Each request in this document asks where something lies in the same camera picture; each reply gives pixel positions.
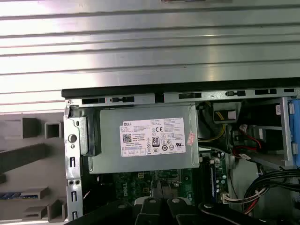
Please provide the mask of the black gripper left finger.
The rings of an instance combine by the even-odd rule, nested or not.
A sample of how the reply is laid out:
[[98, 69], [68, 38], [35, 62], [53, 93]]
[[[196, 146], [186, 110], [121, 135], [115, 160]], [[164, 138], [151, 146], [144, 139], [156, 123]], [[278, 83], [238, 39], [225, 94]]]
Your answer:
[[68, 222], [69, 225], [161, 225], [164, 222], [163, 202], [157, 198], [146, 198], [142, 204], [130, 205], [125, 201], [114, 201], [82, 217]]

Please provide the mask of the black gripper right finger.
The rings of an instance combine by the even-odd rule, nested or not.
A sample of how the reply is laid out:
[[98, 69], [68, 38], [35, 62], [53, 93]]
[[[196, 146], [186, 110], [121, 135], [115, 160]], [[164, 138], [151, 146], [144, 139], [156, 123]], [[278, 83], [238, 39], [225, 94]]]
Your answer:
[[182, 198], [167, 200], [169, 211], [178, 225], [259, 225], [260, 220], [219, 203], [189, 205]]

